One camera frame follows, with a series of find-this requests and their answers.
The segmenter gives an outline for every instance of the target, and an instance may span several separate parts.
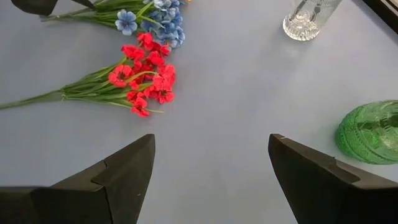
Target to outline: black object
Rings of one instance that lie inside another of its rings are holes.
[[[269,156],[298,224],[396,224],[398,184],[280,134]]]
[[[398,3],[395,0],[363,0],[391,29],[398,33]]]
[[[137,223],[154,157],[147,134],[51,187],[0,187],[0,223]]]
[[[20,10],[41,16],[49,16],[58,2],[58,0],[11,0],[11,1]],[[82,4],[90,9],[94,9],[93,3],[91,3],[89,0],[72,0],[72,1]]]

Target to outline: glass vase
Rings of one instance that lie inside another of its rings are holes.
[[[283,28],[295,40],[311,40],[342,0],[291,0],[294,9],[285,17]]]
[[[357,107],[341,122],[335,137],[340,150],[359,161],[398,163],[398,100]]]

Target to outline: green glass vase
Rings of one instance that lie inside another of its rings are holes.
[[[335,138],[340,150],[357,160],[398,163],[398,100],[355,108],[343,119]]]

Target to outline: table surface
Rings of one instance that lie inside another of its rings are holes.
[[[346,158],[333,133],[353,108],[397,99],[398,35],[346,0],[317,38],[289,39],[289,1],[193,0],[169,61],[175,100],[164,114],[56,102],[0,111],[0,185],[52,185],[146,133],[156,136],[139,223],[296,223],[267,154],[281,133],[398,181],[398,165]],[[80,8],[60,1],[55,13]],[[133,37],[94,24],[41,23],[0,3],[0,103],[74,82],[119,60]]]

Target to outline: flower bouquet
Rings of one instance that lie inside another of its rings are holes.
[[[185,40],[180,0],[97,0],[94,8],[62,15],[42,17],[42,21],[75,20],[101,24],[120,30],[124,35],[150,32],[156,42],[171,48]]]
[[[175,69],[165,63],[170,50],[167,45],[154,42],[150,33],[138,34],[139,46],[123,45],[125,56],[116,64],[88,74],[59,90],[26,100],[0,105],[0,109],[46,101],[80,100],[107,103],[131,109],[140,117],[151,112],[147,100],[171,102]]]

